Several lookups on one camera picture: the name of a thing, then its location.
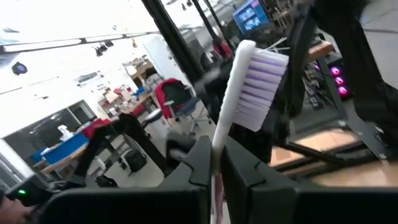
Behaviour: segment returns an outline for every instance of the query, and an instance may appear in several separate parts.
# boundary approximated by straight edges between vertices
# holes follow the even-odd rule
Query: ceiling light
[[[86,41],[88,43],[92,42],[101,42],[101,41],[107,41],[107,40],[117,40],[117,39],[122,39],[123,35],[117,34],[117,35],[106,35],[106,36],[101,36],[101,37],[87,37]]]
[[[53,47],[66,47],[71,45],[80,44],[81,40],[73,39],[73,40],[56,40],[49,42],[41,42],[41,43],[31,43],[31,44],[14,44],[14,45],[5,45],[3,46],[4,51],[8,53],[17,53],[24,52],[30,50],[42,50],[49,49]]]

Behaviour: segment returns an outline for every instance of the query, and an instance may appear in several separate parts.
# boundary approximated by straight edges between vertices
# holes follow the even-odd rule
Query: blue bin
[[[75,152],[86,142],[88,142],[88,139],[83,133],[76,133],[72,138],[59,144],[50,152],[46,153],[43,157],[49,164],[54,164]]]

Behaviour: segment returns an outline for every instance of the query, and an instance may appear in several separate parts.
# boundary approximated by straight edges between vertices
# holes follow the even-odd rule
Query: pink light
[[[344,80],[340,77],[335,78],[335,80],[336,80],[337,84],[339,84],[339,85],[344,84]]]
[[[338,92],[341,94],[341,95],[345,95],[345,94],[347,94],[347,89],[346,88],[344,88],[344,87],[339,87],[338,88]]]
[[[334,76],[340,74],[340,70],[338,68],[336,68],[336,67],[332,67],[330,69],[330,71],[331,71],[331,74],[334,75]]]

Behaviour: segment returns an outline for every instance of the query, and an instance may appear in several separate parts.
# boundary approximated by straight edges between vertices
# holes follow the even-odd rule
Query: stool
[[[170,125],[163,118],[161,109],[156,109],[152,111],[148,116],[146,116],[144,121],[146,122],[147,125],[150,125],[157,133],[157,135],[162,139],[166,138],[171,130]]]

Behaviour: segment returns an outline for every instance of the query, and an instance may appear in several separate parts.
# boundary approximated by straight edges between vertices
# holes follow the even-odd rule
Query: wooden board
[[[357,140],[355,134],[350,131],[342,131],[340,129],[332,129],[321,133],[308,136],[296,141],[296,143],[307,146],[319,151],[327,151],[334,147],[352,143]],[[285,162],[300,159],[303,156],[288,150],[275,147],[272,152],[271,165],[276,166]]]
[[[333,48],[334,46],[330,42],[322,41],[320,44],[313,46],[308,50],[307,62],[312,62],[320,57],[328,55]]]

